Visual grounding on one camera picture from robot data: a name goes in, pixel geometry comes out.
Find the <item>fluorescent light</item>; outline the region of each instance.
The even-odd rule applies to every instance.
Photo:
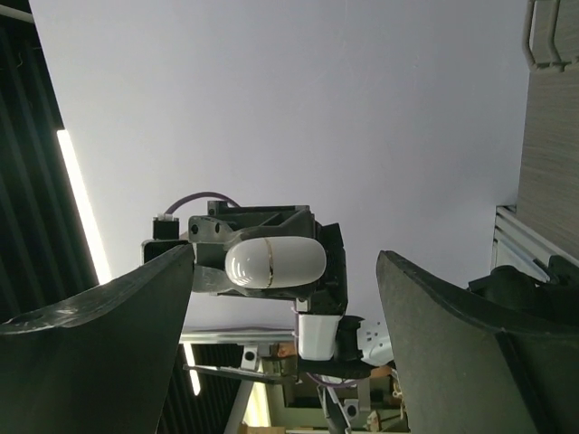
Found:
[[[62,157],[64,158],[66,171],[71,180],[74,200],[76,201],[76,206],[81,215],[82,228],[87,237],[92,262],[97,271],[97,278],[99,279],[99,283],[103,285],[110,282],[112,279],[110,275],[109,262],[107,261],[107,255],[105,254],[105,249],[102,245],[99,227],[94,218],[92,206],[90,206],[89,195],[87,194],[87,189],[82,181],[81,168],[79,167],[79,162],[74,153],[71,136],[66,129],[58,131],[56,135],[61,145]]]
[[[260,363],[260,373],[263,372],[263,367]],[[243,421],[248,427],[270,427],[270,406],[268,403],[268,394],[265,390],[265,384],[262,382],[255,382],[252,387],[250,399],[247,402],[247,408]]]
[[[193,355],[193,347],[191,344],[183,344],[185,349],[185,359],[187,360],[187,364],[189,366],[195,366],[195,356]],[[199,382],[199,375],[197,371],[189,371],[189,375],[191,376],[191,384],[193,385],[193,393],[197,396],[201,393],[201,383]]]

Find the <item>white plastic component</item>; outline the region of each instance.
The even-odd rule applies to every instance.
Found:
[[[334,356],[337,323],[341,316],[298,315],[299,356],[304,360],[326,361]]]
[[[390,335],[384,321],[360,323],[357,331],[358,348],[362,350],[362,362],[372,366],[384,366],[394,360]]]
[[[287,288],[315,282],[326,271],[326,252],[311,238],[272,237],[242,241],[225,256],[225,272],[245,288]]]

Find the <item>metal rod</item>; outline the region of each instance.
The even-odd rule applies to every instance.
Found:
[[[18,9],[13,9],[12,7],[0,5],[0,15],[8,16],[14,18],[15,20],[24,21],[30,24],[34,24],[34,19],[32,14],[27,12],[19,11]]]
[[[533,28],[533,16],[535,15],[535,0],[528,0],[527,13],[525,14],[525,25],[523,27],[523,53],[530,70],[537,69],[535,55],[531,49],[531,30]]]
[[[559,18],[560,5],[561,0],[553,0],[553,4],[551,5],[551,15],[549,16],[549,27],[547,31],[547,47],[549,49],[549,54],[551,55],[551,62],[558,65],[559,68],[561,68],[561,56],[559,55],[559,51],[555,46],[555,33],[557,30],[557,19]]]
[[[291,330],[268,330],[248,328],[246,330],[184,331],[181,344],[257,344],[293,341]]]

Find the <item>metal bracket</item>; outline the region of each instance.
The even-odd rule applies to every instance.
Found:
[[[561,0],[551,1],[551,13],[549,15],[549,23],[547,29],[547,48],[551,61],[537,62],[533,49],[531,48],[531,37],[533,30],[533,17],[535,16],[535,4],[539,1],[545,0],[528,0],[527,13],[525,15],[525,25],[523,31],[523,53],[527,59],[527,64],[531,72],[564,72],[569,68],[579,67],[579,56],[576,56],[570,61],[561,59],[561,55],[555,45],[555,33],[557,27],[557,20],[559,19],[559,7]]]

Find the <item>metal frame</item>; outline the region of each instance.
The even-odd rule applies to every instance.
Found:
[[[530,258],[549,263],[551,256],[558,255],[579,267],[579,260],[545,239],[525,224],[517,220],[514,213],[504,207],[497,208],[495,240],[517,246]]]
[[[34,24],[34,19],[32,14],[28,14],[24,11],[19,11],[13,7],[0,5],[0,15],[7,16],[9,18],[14,18],[15,20],[24,21],[26,23]]]
[[[533,37],[533,18],[535,17],[535,4],[539,1],[545,0],[528,0],[527,13],[525,15],[525,25],[523,27],[523,53],[527,59],[527,64],[532,72],[549,71],[549,72],[564,72],[568,68],[579,67],[579,55],[575,56],[570,61],[561,59],[561,55],[555,45],[555,34],[557,27],[557,20],[559,19],[559,7],[561,0],[551,1],[551,14],[549,15],[549,23],[547,29],[547,48],[551,61],[537,62],[533,49],[531,47],[531,38]]]
[[[184,331],[180,344],[276,344],[294,340],[293,330],[247,328]]]

